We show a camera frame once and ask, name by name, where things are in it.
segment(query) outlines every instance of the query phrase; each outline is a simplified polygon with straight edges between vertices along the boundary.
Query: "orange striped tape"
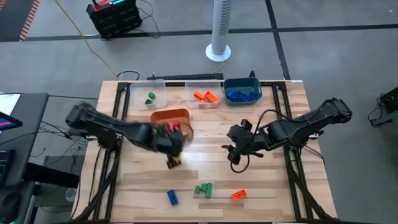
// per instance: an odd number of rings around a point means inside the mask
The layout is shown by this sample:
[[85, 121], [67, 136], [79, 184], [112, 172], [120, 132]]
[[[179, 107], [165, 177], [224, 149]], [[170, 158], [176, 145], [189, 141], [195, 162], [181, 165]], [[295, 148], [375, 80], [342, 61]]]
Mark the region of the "orange striped tape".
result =
[[29, 11], [29, 14], [26, 18], [24, 27], [21, 30], [21, 34], [19, 35], [19, 41], [24, 41], [26, 39], [27, 33], [29, 32], [30, 25], [32, 25], [33, 18], [35, 17], [36, 11], [39, 8], [40, 0], [35, 0], [33, 2], [32, 8]]
[[0, 0], [0, 10], [4, 7], [6, 0]]

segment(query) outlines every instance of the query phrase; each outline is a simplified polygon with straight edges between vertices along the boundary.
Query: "blue bin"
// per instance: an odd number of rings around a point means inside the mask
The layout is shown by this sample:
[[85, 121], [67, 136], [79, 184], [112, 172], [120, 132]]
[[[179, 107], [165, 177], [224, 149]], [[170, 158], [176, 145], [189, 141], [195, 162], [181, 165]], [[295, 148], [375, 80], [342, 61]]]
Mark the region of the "blue bin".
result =
[[[232, 92], [240, 92], [247, 96], [250, 93], [254, 93], [254, 100], [245, 101], [245, 102], [232, 102], [229, 100], [229, 93]], [[231, 78], [224, 81], [224, 93], [225, 93], [225, 101], [226, 104], [231, 106], [238, 106], [238, 105], [252, 105], [255, 104], [261, 97], [261, 84], [257, 78]]]

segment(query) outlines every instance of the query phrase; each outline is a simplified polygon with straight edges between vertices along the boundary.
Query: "white tower fan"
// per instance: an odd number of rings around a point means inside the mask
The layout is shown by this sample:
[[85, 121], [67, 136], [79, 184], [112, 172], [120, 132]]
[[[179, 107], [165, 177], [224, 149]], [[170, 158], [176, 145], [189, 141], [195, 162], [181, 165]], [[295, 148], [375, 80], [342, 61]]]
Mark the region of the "white tower fan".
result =
[[232, 0], [214, 0], [213, 34], [206, 48], [207, 57], [214, 62], [224, 62], [231, 56], [231, 49], [226, 45], [231, 8]]

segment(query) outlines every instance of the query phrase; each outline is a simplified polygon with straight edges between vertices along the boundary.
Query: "plastic bin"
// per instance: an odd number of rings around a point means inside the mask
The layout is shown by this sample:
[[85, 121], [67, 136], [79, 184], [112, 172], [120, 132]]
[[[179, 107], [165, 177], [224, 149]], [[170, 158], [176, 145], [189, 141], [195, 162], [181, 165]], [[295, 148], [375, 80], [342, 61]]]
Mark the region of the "plastic bin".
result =
[[186, 109], [156, 111], [150, 116], [151, 123], [168, 124], [171, 121], [179, 121], [181, 123], [181, 131], [184, 137], [191, 133], [191, 129], [185, 124], [191, 125], [189, 111]]
[[[246, 95], [254, 93], [254, 100], [246, 102], [232, 102], [227, 98], [227, 94], [233, 89], [235, 89], [236, 91], [240, 91], [241, 93], [244, 93]], [[252, 105], [255, 104], [262, 97], [260, 81], [257, 78], [227, 79], [224, 81], [224, 93], [226, 104], [231, 106]]]
[[[155, 94], [155, 99], [150, 99], [148, 94]], [[146, 105], [146, 100], [152, 100], [153, 104]], [[166, 83], [164, 80], [133, 83], [130, 85], [130, 105], [138, 110], [157, 109], [167, 106]]]
[[[218, 101], [212, 103], [205, 100], [204, 103], [199, 103], [198, 98], [193, 95], [195, 91], [199, 91], [203, 95], [208, 91], [212, 92], [217, 97]], [[187, 101], [187, 105], [191, 108], [216, 108], [220, 104], [222, 96], [220, 82], [185, 82], [185, 100]]]

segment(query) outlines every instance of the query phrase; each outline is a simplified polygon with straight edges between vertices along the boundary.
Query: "yellow cable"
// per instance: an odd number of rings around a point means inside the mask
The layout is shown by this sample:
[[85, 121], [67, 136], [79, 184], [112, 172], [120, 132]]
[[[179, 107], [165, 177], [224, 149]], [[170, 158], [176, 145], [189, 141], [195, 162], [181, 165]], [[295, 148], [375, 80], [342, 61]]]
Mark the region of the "yellow cable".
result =
[[72, 20], [72, 18], [68, 15], [68, 13], [63, 9], [63, 7], [60, 5], [60, 3], [58, 2], [58, 0], [55, 0], [55, 2], [57, 3], [57, 5], [59, 6], [59, 8], [62, 10], [62, 12], [68, 17], [68, 19], [70, 20], [70, 22], [72, 22], [72, 24], [75, 26], [76, 30], [79, 32], [81, 38], [83, 38], [83, 40], [85, 40], [87, 47], [89, 48], [89, 50], [95, 54], [106, 66], [107, 68], [113, 73], [113, 75], [116, 77], [117, 80], [118, 76], [116, 75], [116, 72], [114, 72], [114, 70], [108, 65], [108, 63], [105, 62], [105, 60], [103, 58], [101, 58], [101, 56], [99, 56], [93, 49], [91, 49], [90, 45], [87, 42], [86, 37], [81, 33], [80, 29], [77, 27], [77, 25], [75, 24], [75, 22]]

